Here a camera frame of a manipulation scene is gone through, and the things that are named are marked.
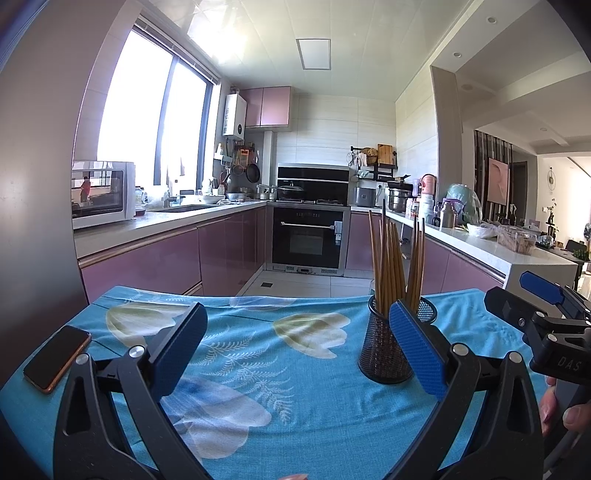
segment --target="oven handle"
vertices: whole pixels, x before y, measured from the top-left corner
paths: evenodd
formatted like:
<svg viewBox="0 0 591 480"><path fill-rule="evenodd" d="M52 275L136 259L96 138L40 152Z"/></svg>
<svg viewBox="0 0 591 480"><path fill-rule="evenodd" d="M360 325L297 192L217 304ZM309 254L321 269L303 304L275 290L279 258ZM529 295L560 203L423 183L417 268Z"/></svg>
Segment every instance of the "oven handle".
<svg viewBox="0 0 591 480"><path fill-rule="evenodd" d="M331 225L331 226L323 226L323 225L302 225L300 223L285 223L285 222L281 222L282 226L303 226L306 228L325 228L327 230L334 230L335 226Z"/></svg>

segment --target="frying pan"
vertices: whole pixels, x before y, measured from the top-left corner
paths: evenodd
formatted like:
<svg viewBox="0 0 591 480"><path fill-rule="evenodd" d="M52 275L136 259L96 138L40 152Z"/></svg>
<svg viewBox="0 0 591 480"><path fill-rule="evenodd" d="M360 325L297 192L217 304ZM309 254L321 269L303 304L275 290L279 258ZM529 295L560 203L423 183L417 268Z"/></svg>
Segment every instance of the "frying pan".
<svg viewBox="0 0 591 480"><path fill-rule="evenodd" d="M246 167L246 179L250 183L258 183L261 179L261 171L259 170L256 163L250 163Z"/></svg>

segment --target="kitchen counter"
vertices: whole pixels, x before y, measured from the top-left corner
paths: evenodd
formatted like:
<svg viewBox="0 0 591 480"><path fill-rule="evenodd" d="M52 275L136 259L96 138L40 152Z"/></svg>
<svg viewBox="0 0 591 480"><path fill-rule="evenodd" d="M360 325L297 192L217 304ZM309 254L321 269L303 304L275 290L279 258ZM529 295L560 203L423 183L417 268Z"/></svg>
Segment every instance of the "kitchen counter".
<svg viewBox="0 0 591 480"><path fill-rule="evenodd" d="M219 205L192 212L146 212L144 216L136 217L133 220L79 229L74 231L76 256L81 259L158 233L259 208L266 204L265 200L255 200L238 205Z"/></svg>
<svg viewBox="0 0 591 480"><path fill-rule="evenodd" d="M352 206L352 212L381 213L381 209ZM406 216L386 211L386 216L403 225L414 226L414 221ZM426 234L436 242L476 260L483 270L492 270L504 277L504 288L523 299L537 305L548 313L557 314L555 307L523 290L519 278L525 271L531 271L552 283L571 286L577 273L577 265L546 250L533 248L530 255L517 254L499 245L496 239L482 239L470 236L459 228L438 228L426 225Z"/></svg>

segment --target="smartphone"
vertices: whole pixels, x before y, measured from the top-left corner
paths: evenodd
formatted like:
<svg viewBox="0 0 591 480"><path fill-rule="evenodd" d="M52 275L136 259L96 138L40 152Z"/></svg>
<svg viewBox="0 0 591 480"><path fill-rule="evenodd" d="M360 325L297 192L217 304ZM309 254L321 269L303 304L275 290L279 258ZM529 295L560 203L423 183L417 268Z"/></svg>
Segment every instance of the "smartphone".
<svg viewBox="0 0 591 480"><path fill-rule="evenodd" d="M89 332L65 325L27 364L25 378L43 393L51 393L90 338Z"/></svg>

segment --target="white countertop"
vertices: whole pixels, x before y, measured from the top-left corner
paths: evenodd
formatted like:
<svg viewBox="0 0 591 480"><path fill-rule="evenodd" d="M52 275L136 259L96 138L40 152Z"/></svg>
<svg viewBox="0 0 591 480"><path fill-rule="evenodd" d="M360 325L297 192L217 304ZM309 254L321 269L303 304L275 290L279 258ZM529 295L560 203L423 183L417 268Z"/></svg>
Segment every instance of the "white countertop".
<svg viewBox="0 0 591 480"><path fill-rule="evenodd" d="M157 233L259 208L266 203L264 200L256 200L238 205L219 205L192 212L146 212L144 216L133 220L83 228L74 231L76 257L80 259Z"/></svg>
<svg viewBox="0 0 591 480"><path fill-rule="evenodd" d="M378 207L372 209L357 206L351 207L352 212L368 212L370 210L375 213L381 213L382 211ZM399 213L386 210L386 216L411 227L414 225L412 219ZM428 236L477 259L506 276L509 275L509 271L514 265L523 265L525 267L532 265L576 265L570 260L566 260L539 248L533 248L530 255L517 254L499 245L496 242L496 238L490 240L476 238L459 228L438 228L427 225L426 232Z"/></svg>

